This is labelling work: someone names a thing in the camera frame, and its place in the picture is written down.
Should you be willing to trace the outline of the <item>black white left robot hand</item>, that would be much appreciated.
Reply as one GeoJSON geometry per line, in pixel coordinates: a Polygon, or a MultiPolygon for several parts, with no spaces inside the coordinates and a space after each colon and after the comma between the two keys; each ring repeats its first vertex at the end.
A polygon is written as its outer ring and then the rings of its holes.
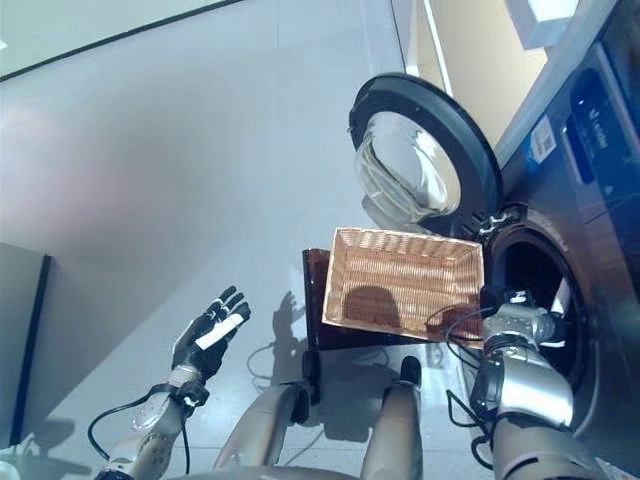
{"type": "Polygon", "coordinates": [[[190,321],[172,348],[171,369],[188,369],[205,384],[219,371],[229,343],[251,316],[244,294],[227,287],[190,321]]]}

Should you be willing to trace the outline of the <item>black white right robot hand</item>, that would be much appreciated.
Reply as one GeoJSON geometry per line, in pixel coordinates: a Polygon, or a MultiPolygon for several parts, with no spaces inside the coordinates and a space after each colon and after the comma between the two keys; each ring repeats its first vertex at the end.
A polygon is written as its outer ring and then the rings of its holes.
{"type": "Polygon", "coordinates": [[[557,288],[552,301],[550,313],[556,319],[556,330],[554,336],[542,343],[544,347],[562,348],[566,344],[567,337],[567,314],[571,306],[571,288],[566,278],[563,278],[557,288]]]}

